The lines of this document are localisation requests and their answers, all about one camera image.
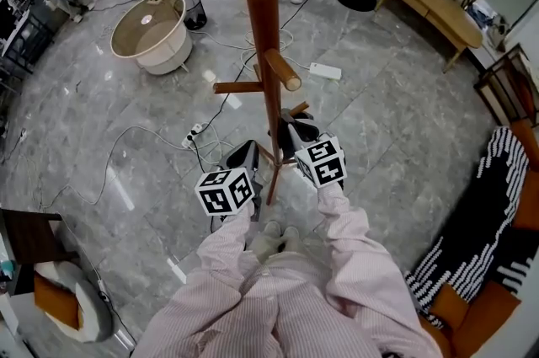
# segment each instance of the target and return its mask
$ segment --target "black wastebasket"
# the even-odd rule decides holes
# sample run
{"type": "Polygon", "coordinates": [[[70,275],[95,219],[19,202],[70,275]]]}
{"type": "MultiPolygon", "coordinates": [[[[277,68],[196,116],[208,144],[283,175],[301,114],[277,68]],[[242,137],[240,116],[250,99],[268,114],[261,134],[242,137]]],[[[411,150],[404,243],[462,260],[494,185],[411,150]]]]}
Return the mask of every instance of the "black wastebasket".
{"type": "Polygon", "coordinates": [[[208,18],[205,16],[201,0],[185,0],[185,27],[188,30],[198,30],[204,27],[208,18]]]}

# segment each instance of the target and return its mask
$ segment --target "marble floor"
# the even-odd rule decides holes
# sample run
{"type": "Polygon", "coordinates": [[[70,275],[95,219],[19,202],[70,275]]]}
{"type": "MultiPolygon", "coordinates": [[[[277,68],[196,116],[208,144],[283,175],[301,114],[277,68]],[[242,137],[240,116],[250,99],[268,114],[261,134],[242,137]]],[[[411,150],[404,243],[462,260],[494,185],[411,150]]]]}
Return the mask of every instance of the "marble floor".
{"type": "MultiPolygon", "coordinates": [[[[96,8],[108,9],[88,14],[78,25],[66,24],[24,82],[10,110],[7,147],[22,128],[28,134],[0,167],[0,202],[35,211],[40,202],[49,205],[65,184],[92,202],[67,189],[48,211],[65,217],[77,236],[73,244],[97,266],[115,308],[138,339],[182,286],[167,259],[178,260],[185,272],[195,267],[195,250],[208,235],[209,222],[193,195],[201,171],[192,152],[175,150],[140,129],[121,137],[107,165],[109,151],[133,125],[180,144],[191,126],[209,120],[222,102],[204,72],[232,81],[241,65],[237,50],[204,35],[193,35],[190,73],[154,77],[114,57],[111,30],[130,5],[112,6],[126,1],[99,0],[96,8]]],[[[245,45],[250,30],[245,0],[202,2],[209,18],[204,30],[245,45]]],[[[297,10],[289,0],[279,0],[279,7],[281,22],[297,10]]],[[[371,236],[387,246],[401,269],[410,268],[466,187],[494,128],[473,89],[477,70],[463,57],[443,74],[451,46],[396,0],[377,14],[350,11],[336,0],[310,0],[286,29],[294,35],[287,56],[304,65],[340,67],[343,78],[312,77],[293,64],[302,88],[283,92],[283,105],[305,99],[310,112],[338,136],[347,158],[346,194],[366,209],[371,236]]],[[[240,80],[249,79],[253,74],[244,71],[240,80]]],[[[237,99],[241,106],[226,104],[214,121],[218,136],[232,145],[257,139],[269,146],[262,97],[237,99]]],[[[210,131],[202,137],[201,145],[213,140],[210,131]]],[[[218,159],[219,149],[211,149],[201,154],[218,159]]],[[[262,179],[270,173],[262,161],[262,179]]],[[[275,203],[264,206],[260,224],[276,219],[297,225],[306,243],[323,251],[316,201],[314,189],[293,168],[285,169],[275,203]]],[[[41,330],[30,332],[43,357],[126,356],[114,340],[80,345],[52,327],[46,338],[41,330]]]]}

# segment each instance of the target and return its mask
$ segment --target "orange cushion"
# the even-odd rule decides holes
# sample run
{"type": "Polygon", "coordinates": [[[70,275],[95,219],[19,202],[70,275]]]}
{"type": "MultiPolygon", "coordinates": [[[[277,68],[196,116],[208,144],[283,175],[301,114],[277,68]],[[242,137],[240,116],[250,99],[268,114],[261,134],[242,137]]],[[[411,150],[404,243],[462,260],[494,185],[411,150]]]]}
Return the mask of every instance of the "orange cushion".
{"type": "Polygon", "coordinates": [[[453,358],[453,352],[451,349],[451,344],[449,343],[449,340],[443,335],[443,333],[433,327],[427,319],[425,319],[423,316],[419,316],[419,322],[421,323],[421,326],[423,329],[430,334],[430,337],[432,337],[435,342],[438,344],[438,347],[441,350],[441,354],[444,358],[453,358]]]}
{"type": "Polygon", "coordinates": [[[451,339],[456,356],[467,358],[498,331],[520,300],[495,281],[489,281],[472,301],[461,327],[451,339]]]}
{"type": "Polygon", "coordinates": [[[84,326],[84,315],[83,310],[80,306],[78,306],[77,310],[77,321],[78,321],[78,328],[81,329],[84,326]]]}
{"type": "Polygon", "coordinates": [[[539,146],[528,119],[511,123],[511,131],[524,146],[526,156],[530,159],[530,169],[539,171],[539,146]]]}
{"type": "Polygon", "coordinates": [[[445,283],[438,292],[429,313],[442,319],[453,331],[457,331],[466,316],[468,307],[468,303],[458,296],[452,286],[445,283]]]}
{"type": "Polygon", "coordinates": [[[79,329],[78,301],[75,294],[50,283],[37,273],[34,273],[34,302],[54,319],[68,327],[79,329]]]}
{"type": "Polygon", "coordinates": [[[539,231],[539,173],[528,171],[520,193],[513,227],[539,231]]]}

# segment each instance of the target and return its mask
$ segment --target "wooden table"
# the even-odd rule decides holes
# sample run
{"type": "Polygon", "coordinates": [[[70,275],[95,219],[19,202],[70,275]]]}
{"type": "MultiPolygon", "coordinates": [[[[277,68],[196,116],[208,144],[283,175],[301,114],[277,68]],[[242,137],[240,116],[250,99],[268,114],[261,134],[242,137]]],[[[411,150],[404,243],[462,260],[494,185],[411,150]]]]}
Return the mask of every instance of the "wooden table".
{"type": "MultiPolygon", "coordinates": [[[[481,46],[483,35],[473,19],[454,0],[402,0],[430,21],[455,47],[456,54],[447,62],[444,73],[467,48],[481,46]]],[[[384,0],[379,0],[377,11],[384,0]]]]}
{"type": "Polygon", "coordinates": [[[77,252],[66,252],[56,241],[49,221],[62,222],[62,218],[59,214],[0,209],[0,247],[16,262],[13,280],[8,282],[11,296],[34,290],[34,264],[78,257],[77,252]]]}

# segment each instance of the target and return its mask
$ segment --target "coat rack base leg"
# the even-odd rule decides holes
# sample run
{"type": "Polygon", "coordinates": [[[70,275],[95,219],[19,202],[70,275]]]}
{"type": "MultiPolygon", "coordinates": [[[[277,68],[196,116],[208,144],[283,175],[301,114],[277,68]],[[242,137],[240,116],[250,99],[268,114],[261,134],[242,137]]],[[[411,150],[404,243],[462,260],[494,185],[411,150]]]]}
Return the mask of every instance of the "coat rack base leg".
{"type": "MultiPolygon", "coordinates": [[[[300,112],[306,110],[308,107],[309,107],[309,105],[308,105],[307,102],[302,102],[298,106],[292,108],[291,111],[290,111],[290,114],[291,114],[291,116],[294,116],[294,115],[299,114],[300,112]]],[[[271,184],[269,185],[268,197],[266,199],[266,205],[270,206],[271,202],[273,200],[275,187],[277,186],[277,179],[279,178],[280,169],[283,166],[295,165],[296,160],[294,160],[293,158],[292,159],[286,159],[284,161],[279,159],[279,162],[276,162],[275,161],[275,156],[273,154],[271,154],[268,150],[266,150],[264,148],[264,146],[262,146],[262,144],[257,142],[256,145],[259,147],[259,150],[260,150],[260,153],[262,154],[262,156],[264,156],[268,160],[269,164],[273,166],[273,176],[271,178],[271,184]]]]}

